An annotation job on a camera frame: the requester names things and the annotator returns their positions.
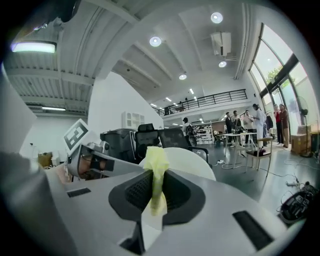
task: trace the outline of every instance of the metal railing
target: metal railing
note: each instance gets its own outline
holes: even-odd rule
[[[184,102],[179,102],[176,105],[166,106],[163,109],[153,108],[159,116],[167,116],[186,110],[193,110],[196,108],[211,106],[219,103],[234,102],[240,100],[246,100],[246,89],[231,90],[223,93],[213,94],[209,96],[200,97],[197,99],[191,99]]]

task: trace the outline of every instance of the office chair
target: office chair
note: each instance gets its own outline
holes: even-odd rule
[[[182,148],[192,151],[198,154],[209,164],[208,150],[203,147],[189,146],[181,129],[162,129],[158,131],[158,134],[163,148]]]
[[[140,163],[146,157],[148,146],[158,146],[160,144],[158,130],[154,129],[152,123],[140,124],[138,131],[134,134],[135,158]]]

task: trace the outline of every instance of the yellow cloth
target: yellow cloth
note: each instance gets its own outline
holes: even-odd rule
[[[165,171],[169,168],[166,152],[157,146],[148,146],[145,155],[145,170],[153,171],[151,214],[157,215],[166,204],[165,195],[162,193]]]

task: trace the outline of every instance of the floor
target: floor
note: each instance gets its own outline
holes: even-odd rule
[[[281,201],[284,202],[289,198],[291,196],[290,192],[295,193],[299,191],[297,187],[286,185],[286,182],[292,183],[296,180],[294,175],[298,178],[300,183],[309,181],[315,188],[320,188],[320,165],[316,163],[316,159],[313,157],[303,158],[291,153],[287,148],[283,149],[279,146],[273,146],[269,175],[266,177],[267,172],[263,169],[268,168],[268,158],[261,159],[260,161],[260,168],[263,169],[257,171],[256,169],[248,168],[247,173],[244,173],[246,171],[246,158],[243,156],[237,157],[237,164],[235,165],[236,167],[242,167],[223,169],[223,167],[233,167],[235,155],[234,148],[228,146],[226,156],[224,156],[225,147],[223,144],[198,145],[198,147],[207,148],[209,150],[209,162],[213,165],[212,169],[217,181],[239,189],[275,215],[282,204]],[[232,164],[224,166],[218,164],[217,166],[214,166],[217,164],[218,160],[224,160],[227,164]]]

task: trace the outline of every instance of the ceiling light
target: ceiling light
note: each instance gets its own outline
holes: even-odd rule
[[[222,16],[222,14],[220,12],[214,12],[211,14],[211,21],[213,23],[218,24],[218,23],[222,22],[223,19],[224,19],[224,17]]]
[[[219,68],[224,68],[227,65],[227,63],[225,61],[221,61],[219,63]]]
[[[181,74],[180,76],[179,76],[179,79],[180,80],[185,80],[187,78],[187,75],[186,74]]]
[[[158,47],[159,45],[161,45],[162,41],[161,41],[160,37],[154,36],[154,37],[151,37],[149,43],[153,47]]]
[[[42,52],[54,54],[56,44],[51,42],[18,42],[11,45],[11,50],[16,52]]]
[[[48,106],[43,106],[43,110],[56,110],[56,111],[66,111],[65,108],[59,108],[59,107],[48,107]]]

